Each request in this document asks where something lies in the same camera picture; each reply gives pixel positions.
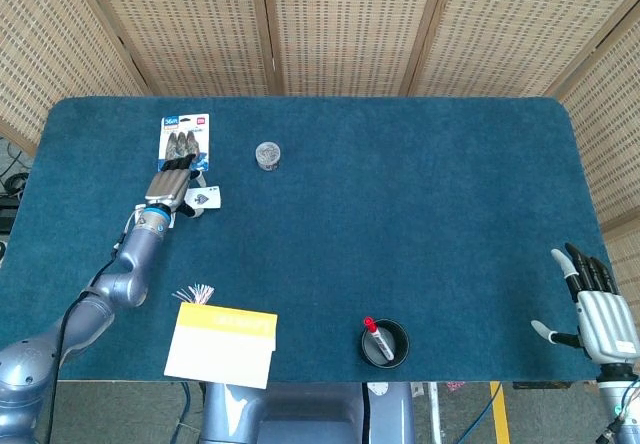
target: wicker panel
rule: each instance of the wicker panel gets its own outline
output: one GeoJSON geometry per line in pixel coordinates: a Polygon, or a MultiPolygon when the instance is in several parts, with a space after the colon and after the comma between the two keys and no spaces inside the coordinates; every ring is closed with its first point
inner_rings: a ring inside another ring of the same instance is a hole
{"type": "Polygon", "coordinates": [[[640,229],[610,239],[607,250],[620,292],[640,323],[640,229]]]}
{"type": "Polygon", "coordinates": [[[640,208],[640,20],[563,99],[601,223],[640,208]]]}
{"type": "Polygon", "coordinates": [[[276,0],[294,95],[397,95],[426,0],[276,0]]]}
{"type": "Polygon", "coordinates": [[[413,90],[540,95],[624,0],[446,0],[413,90]]]}
{"type": "Polygon", "coordinates": [[[63,97],[141,94],[86,0],[0,0],[1,132],[33,153],[63,97]]]}
{"type": "Polygon", "coordinates": [[[266,94],[253,0],[100,0],[152,88],[266,94]]]}

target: cable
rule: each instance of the cable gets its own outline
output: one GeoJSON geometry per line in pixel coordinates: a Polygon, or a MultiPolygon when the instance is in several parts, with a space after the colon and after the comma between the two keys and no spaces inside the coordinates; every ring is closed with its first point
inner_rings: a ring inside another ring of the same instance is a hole
{"type": "Polygon", "coordinates": [[[17,156],[14,156],[13,154],[11,154],[11,141],[7,142],[7,154],[9,154],[9,157],[11,157],[12,159],[18,159],[18,163],[24,167],[27,171],[31,170],[31,166],[27,166],[24,162],[22,162],[19,158],[22,155],[22,150],[20,150],[18,152],[17,156]]]}
{"type": "Polygon", "coordinates": [[[18,155],[17,155],[16,157],[14,157],[14,158],[13,158],[13,161],[11,161],[11,164],[9,164],[9,165],[7,166],[7,168],[6,168],[4,171],[2,171],[2,174],[0,174],[0,178],[4,177],[4,175],[5,175],[7,172],[9,172],[9,169],[11,169],[11,168],[13,167],[13,165],[14,165],[16,162],[18,162],[18,158],[20,157],[20,153],[18,153],[18,155]]]}
{"type": "Polygon", "coordinates": [[[471,434],[473,432],[473,430],[476,428],[476,426],[478,424],[480,424],[480,421],[482,421],[484,416],[487,414],[487,411],[489,409],[491,409],[491,405],[493,404],[493,401],[495,401],[495,399],[498,396],[498,393],[500,392],[501,389],[502,389],[502,383],[500,383],[500,385],[498,386],[498,389],[496,389],[496,392],[493,393],[493,396],[491,396],[491,399],[489,400],[489,402],[487,403],[485,408],[482,410],[480,415],[478,415],[478,417],[476,417],[476,420],[473,421],[469,427],[467,427],[467,430],[462,433],[462,436],[460,437],[460,439],[455,441],[456,444],[461,444],[462,442],[464,442],[464,440],[467,437],[469,437],[469,434],[471,434]]]}
{"type": "Polygon", "coordinates": [[[187,414],[189,413],[189,409],[191,409],[191,391],[189,390],[189,384],[187,384],[184,381],[182,381],[180,384],[182,384],[182,389],[184,390],[184,397],[185,397],[184,408],[182,409],[182,414],[180,414],[180,419],[176,424],[176,428],[173,431],[173,435],[171,436],[171,440],[169,441],[169,444],[176,444],[178,442],[178,434],[180,433],[180,426],[185,425],[184,419],[187,417],[187,414]]]}
{"type": "Polygon", "coordinates": [[[638,382],[640,382],[640,377],[636,377],[636,379],[627,386],[622,394],[622,399],[620,399],[620,412],[616,416],[616,418],[609,423],[609,425],[602,431],[602,434],[598,436],[596,439],[596,444],[609,444],[614,441],[615,435],[620,432],[622,428],[622,424],[624,424],[625,417],[627,412],[629,411],[629,406],[631,403],[640,396],[640,388],[634,389],[631,397],[627,401],[627,394],[635,386],[638,382]]]}
{"type": "MultiPolygon", "coordinates": [[[[131,217],[133,216],[134,213],[135,211],[131,214],[131,216],[129,216],[129,219],[127,220],[127,224],[125,225],[124,231],[122,232],[122,234],[120,234],[120,237],[114,244],[113,249],[111,250],[111,258],[109,259],[109,262],[107,262],[104,266],[100,268],[98,272],[96,272],[96,274],[91,279],[91,283],[89,284],[89,287],[93,287],[95,283],[98,282],[98,279],[100,279],[100,276],[102,276],[102,273],[106,271],[107,268],[115,262],[116,257],[118,256],[120,245],[124,242],[124,239],[127,236],[127,233],[129,232],[129,224],[131,223],[131,217]]],[[[60,365],[62,361],[62,346],[64,344],[64,335],[67,330],[67,322],[69,321],[69,317],[71,316],[71,312],[73,311],[73,309],[85,297],[87,297],[90,294],[91,294],[90,291],[86,291],[86,290],[82,291],[80,295],[78,295],[76,300],[73,301],[71,305],[67,308],[67,310],[64,312],[64,315],[62,316],[62,321],[60,322],[60,331],[58,331],[58,340],[56,342],[53,387],[51,389],[51,405],[49,406],[49,423],[47,424],[47,433],[45,435],[45,440],[44,440],[45,444],[50,444],[51,442],[51,432],[53,430],[53,414],[55,410],[56,392],[58,388],[58,374],[60,373],[60,365]]]]}
{"type": "Polygon", "coordinates": [[[29,179],[28,172],[18,172],[9,176],[4,182],[0,180],[0,184],[2,184],[7,197],[18,197],[20,199],[27,185],[27,179],[29,179]]]}
{"type": "Polygon", "coordinates": [[[624,417],[625,417],[625,415],[626,415],[626,413],[627,413],[628,407],[629,407],[629,405],[631,404],[631,401],[632,401],[633,399],[635,399],[635,398],[632,396],[632,397],[631,397],[631,399],[629,399],[629,401],[627,402],[627,393],[628,393],[628,392],[631,390],[631,388],[632,388],[633,386],[635,386],[638,382],[640,382],[640,377],[636,377],[636,379],[635,379],[631,384],[629,384],[629,385],[627,386],[627,388],[624,390],[624,394],[622,394],[622,399],[620,400],[620,413],[618,414],[618,416],[619,416],[621,419],[624,419],[624,417]]]}

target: sticker label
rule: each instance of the sticker label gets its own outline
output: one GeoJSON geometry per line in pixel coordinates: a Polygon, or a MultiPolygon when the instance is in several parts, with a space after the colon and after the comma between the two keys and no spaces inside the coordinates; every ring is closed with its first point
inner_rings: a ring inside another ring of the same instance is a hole
{"type": "Polygon", "coordinates": [[[368,382],[367,387],[376,396],[384,396],[389,390],[388,382],[368,382]]]}
{"type": "Polygon", "coordinates": [[[633,342],[629,341],[616,341],[616,349],[618,352],[624,352],[626,354],[636,353],[636,346],[633,345],[633,342]]]}
{"type": "Polygon", "coordinates": [[[178,116],[171,116],[164,118],[165,127],[177,126],[178,125],[178,116]]]}

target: pen holder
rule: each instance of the pen holder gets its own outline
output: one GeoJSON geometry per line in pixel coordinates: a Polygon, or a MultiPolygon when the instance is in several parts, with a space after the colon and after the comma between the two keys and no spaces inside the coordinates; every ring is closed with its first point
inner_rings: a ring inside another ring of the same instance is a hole
{"type": "Polygon", "coordinates": [[[407,331],[391,319],[378,319],[375,321],[378,330],[385,338],[387,344],[393,352],[393,360],[387,361],[380,351],[378,344],[371,337],[371,333],[365,329],[362,333],[362,354],[364,359],[371,365],[382,369],[392,369],[404,362],[409,354],[409,336],[407,331]]]}

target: white marker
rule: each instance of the white marker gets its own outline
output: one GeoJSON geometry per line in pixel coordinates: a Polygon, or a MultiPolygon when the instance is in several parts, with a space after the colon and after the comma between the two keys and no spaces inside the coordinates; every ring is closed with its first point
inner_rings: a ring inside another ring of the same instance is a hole
{"type": "Polygon", "coordinates": [[[371,337],[373,337],[373,340],[376,341],[376,344],[378,344],[378,347],[380,348],[382,354],[384,354],[385,359],[387,359],[387,361],[393,361],[393,352],[391,351],[389,344],[387,344],[387,341],[385,341],[384,337],[382,337],[382,334],[378,330],[378,326],[376,326],[373,318],[365,317],[364,325],[371,333],[371,337]]]}

